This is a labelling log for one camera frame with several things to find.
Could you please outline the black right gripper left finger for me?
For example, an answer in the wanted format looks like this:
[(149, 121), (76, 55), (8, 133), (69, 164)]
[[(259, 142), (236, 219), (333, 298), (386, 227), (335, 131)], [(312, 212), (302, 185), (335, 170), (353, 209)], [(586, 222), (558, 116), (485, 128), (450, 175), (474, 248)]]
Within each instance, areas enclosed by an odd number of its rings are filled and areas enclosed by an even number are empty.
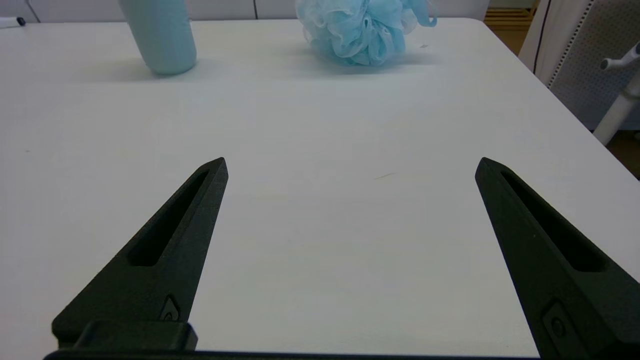
[(222, 157), (197, 168), (53, 319), (59, 346), (93, 321), (187, 322), (228, 179)]

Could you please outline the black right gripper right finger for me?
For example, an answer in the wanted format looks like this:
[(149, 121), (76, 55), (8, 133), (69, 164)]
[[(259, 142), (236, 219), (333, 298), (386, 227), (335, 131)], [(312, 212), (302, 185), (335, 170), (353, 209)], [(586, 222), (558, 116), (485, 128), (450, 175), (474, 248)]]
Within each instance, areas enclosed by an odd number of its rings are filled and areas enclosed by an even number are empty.
[(475, 182), (539, 356), (637, 360), (638, 281), (512, 169), (483, 157)]

